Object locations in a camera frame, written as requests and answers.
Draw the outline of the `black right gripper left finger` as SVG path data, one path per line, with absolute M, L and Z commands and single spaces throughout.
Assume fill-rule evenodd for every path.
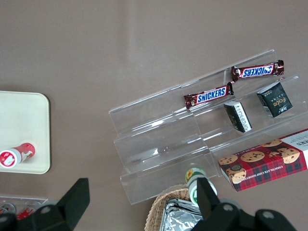
M 17 222 L 19 231 L 72 231 L 90 203 L 89 180 L 79 178 L 54 205 L 47 204 Z

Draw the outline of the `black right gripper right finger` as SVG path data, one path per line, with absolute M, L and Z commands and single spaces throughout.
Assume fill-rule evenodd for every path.
M 203 219 L 194 231 L 254 231 L 255 218 L 232 203 L 222 203 L 206 178 L 197 179 L 197 202 Z

